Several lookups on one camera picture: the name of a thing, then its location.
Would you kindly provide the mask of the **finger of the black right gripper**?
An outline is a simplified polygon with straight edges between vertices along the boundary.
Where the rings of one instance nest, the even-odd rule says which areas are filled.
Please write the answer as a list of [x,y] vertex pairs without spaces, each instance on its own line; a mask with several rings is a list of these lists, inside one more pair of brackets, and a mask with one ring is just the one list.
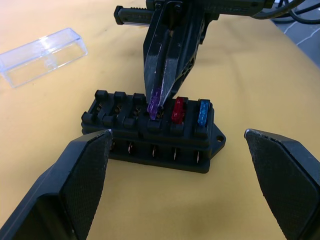
[[205,11],[189,4],[181,23],[175,27],[166,52],[162,75],[160,106],[173,98],[193,68],[199,45],[203,42]]
[[174,84],[174,70],[169,64],[173,2],[160,1],[151,18],[143,43],[143,76],[147,102],[160,88],[160,103],[165,103]]

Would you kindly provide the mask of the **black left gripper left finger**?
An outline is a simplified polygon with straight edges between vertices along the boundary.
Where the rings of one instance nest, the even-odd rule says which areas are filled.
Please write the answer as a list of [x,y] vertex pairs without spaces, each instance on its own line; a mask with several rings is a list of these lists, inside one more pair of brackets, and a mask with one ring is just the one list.
[[106,176],[112,131],[72,140],[0,229],[2,240],[85,240]]

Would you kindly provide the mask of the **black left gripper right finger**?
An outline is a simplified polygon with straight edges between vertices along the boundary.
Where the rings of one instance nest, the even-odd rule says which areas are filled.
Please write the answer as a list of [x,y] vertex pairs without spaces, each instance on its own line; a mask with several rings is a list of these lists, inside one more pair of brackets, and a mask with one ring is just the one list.
[[297,140],[244,133],[261,192],[288,240],[320,238],[320,162]]

